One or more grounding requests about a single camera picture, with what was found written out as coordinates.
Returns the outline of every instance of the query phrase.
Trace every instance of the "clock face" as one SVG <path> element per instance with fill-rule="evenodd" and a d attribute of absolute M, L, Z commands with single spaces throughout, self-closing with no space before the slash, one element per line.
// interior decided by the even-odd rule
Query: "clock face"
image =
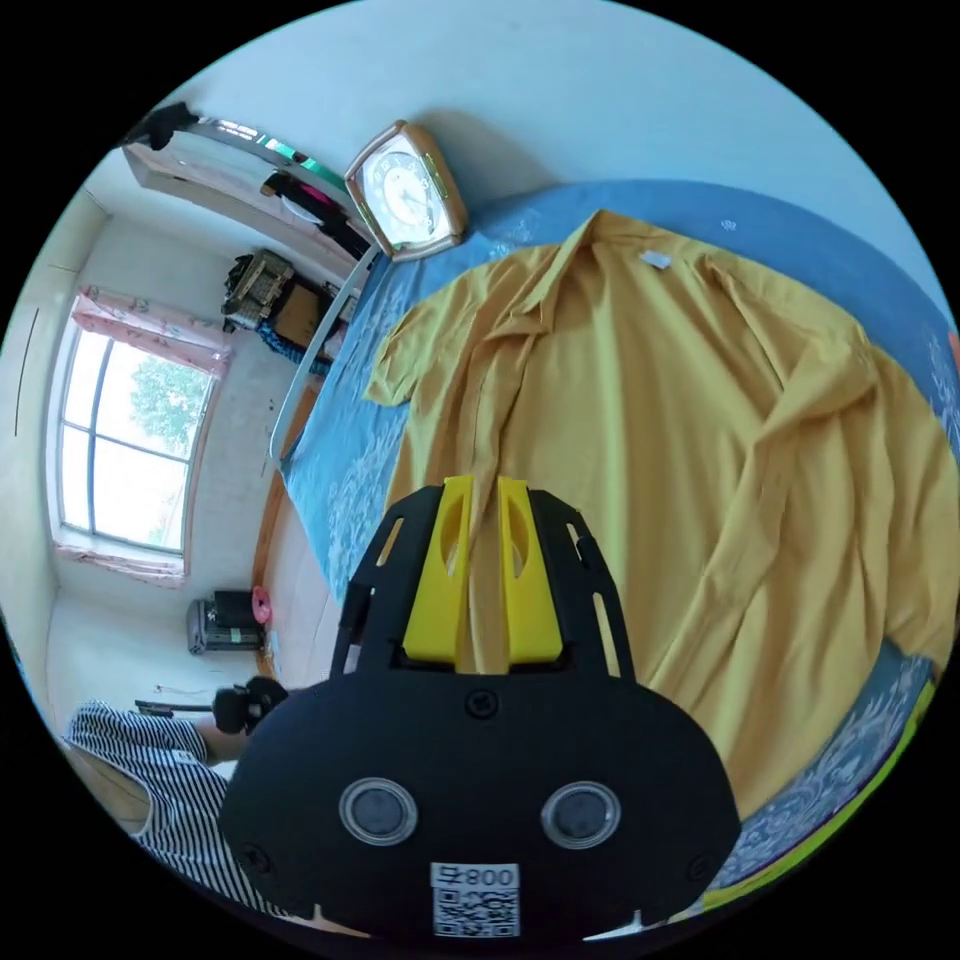
<path fill-rule="evenodd" d="M 423 161 L 389 144 L 364 165 L 364 195 L 393 244 L 420 244 L 449 230 L 449 220 Z"/>

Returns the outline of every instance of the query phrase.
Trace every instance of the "qr code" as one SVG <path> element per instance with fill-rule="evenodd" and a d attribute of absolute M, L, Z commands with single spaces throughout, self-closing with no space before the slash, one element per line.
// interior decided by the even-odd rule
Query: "qr code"
<path fill-rule="evenodd" d="M 434 890 L 438 937 L 520 936 L 519 890 Z"/>
<path fill-rule="evenodd" d="M 431 864 L 438 937 L 519 937 L 520 870 L 515 863 Z"/>

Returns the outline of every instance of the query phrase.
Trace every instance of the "pink curtain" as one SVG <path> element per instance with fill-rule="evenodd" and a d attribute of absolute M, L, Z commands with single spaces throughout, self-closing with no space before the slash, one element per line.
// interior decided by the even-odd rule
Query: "pink curtain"
<path fill-rule="evenodd" d="M 77 563 L 91 563 L 95 567 L 109 570 L 111 573 L 122 573 L 124 576 L 149 583 L 155 587 L 165 587 L 168 590 L 179 590 L 186 582 L 183 560 L 179 557 L 170 560 L 133 560 L 129 557 L 110 556 L 109 554 L 94 553 L 80 547 L 72 547 L 58 543 L 54 545 L 58 556 Z"/>
<path fill-rule="evenodd" d="M 84 287 L 70 314 L 90 333 L 129 343 L 138 350 L 222 378 L 230 363 L 227 335 L 212 320 L 191 316 L 153 300 Z"/>

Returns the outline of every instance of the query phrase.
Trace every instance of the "shirt label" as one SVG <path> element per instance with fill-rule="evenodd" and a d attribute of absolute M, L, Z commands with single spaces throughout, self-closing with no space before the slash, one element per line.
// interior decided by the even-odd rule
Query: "shirt label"
<path fill-rule="evenodd" d="M 673 257 L 666 253 L 658 253 L 656 250 L 648 250 L 640 259 L 658 270 L 666 270 L 673 263 Z"/>

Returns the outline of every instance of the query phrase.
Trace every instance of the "floor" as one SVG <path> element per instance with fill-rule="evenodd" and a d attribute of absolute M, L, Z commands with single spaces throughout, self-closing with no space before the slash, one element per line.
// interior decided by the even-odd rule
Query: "floor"
<path fill-rule="evenodd" d="M 270 542 L 264 586 L 273 619 L 273 671 L 290 689 L 311 686 L 330 675 L 340 608 L 307 545 L 297 512 L 284 496 Z"/>

